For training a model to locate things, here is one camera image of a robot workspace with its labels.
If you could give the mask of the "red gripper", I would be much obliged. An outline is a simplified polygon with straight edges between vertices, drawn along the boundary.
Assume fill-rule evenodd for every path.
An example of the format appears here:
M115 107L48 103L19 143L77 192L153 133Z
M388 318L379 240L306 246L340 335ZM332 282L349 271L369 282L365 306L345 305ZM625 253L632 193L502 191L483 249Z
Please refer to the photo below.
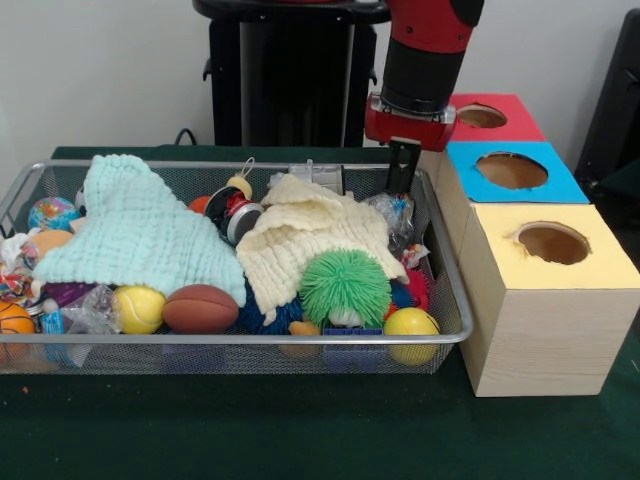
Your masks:
M367 139L389 144L391 159L387 191L409 193L422 150L441 152L451 139L457 122L453 105L427 116L416 116L387 105L378 93L367 98L364 132ZM415 145L399 145L392 141Z

